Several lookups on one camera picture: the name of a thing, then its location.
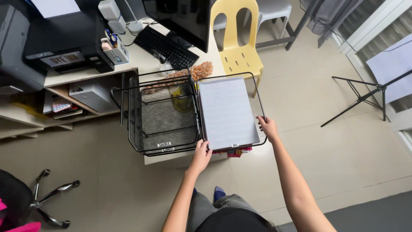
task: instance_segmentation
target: yellow plastic chair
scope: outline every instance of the yellow plastic chair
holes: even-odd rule
[[[250,10],[252,24],[248,44],[240,47],[237,42],[236,15],[242,8]],[[255,48],[259,17],[258,4],[255,0],[217,0],[211,9],[210,24],[212,29],[213,22],[220,13],[226,15],[223,51],[219,52],[226,75],[251,72],[256,79],[256,85],[258,85],[263,71],[263,64]]]

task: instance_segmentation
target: computer monitor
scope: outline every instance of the computer monitor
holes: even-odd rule
[[[146,14],[207,53],[211,0],[142,0]]]

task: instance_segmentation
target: hand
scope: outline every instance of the hand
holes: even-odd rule
[[[206,153],[208,144],[209,141],[199,140],[197,142],[192,162],[190,162],[189,168],[187,169],[188,172],[193,173],[194,175],[199,175],[203,170],[205,170],[213,152],[213,150],[209,150]]]
[[[262,116],[257,116],[256,118],[259,120],[260,130],[265,133],[269,142],[273,144],[278,137],[278,128],[276,127],[275,120],[266,117],[266,123]]]

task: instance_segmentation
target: gray pants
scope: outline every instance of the gray pants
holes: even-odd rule
[[[222,208],[242,208],[259,214],[237,194],[224,196],[212,204],[205,195],[197,192],[192,196],[192,200],[190,201],[186,231],[194,232],[206,220],[206,218]]]

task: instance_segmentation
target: printer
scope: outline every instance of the printer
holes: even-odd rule
[[[65,14],[31,22],[24,57],[30,64],[60,74],[95,68],[114,71],[101,48],[106,24],[97,10]]]
[[[47,71],[23,61],[28,19],[13,6],[0,5],[0,25],[0,95],[41,90]]]

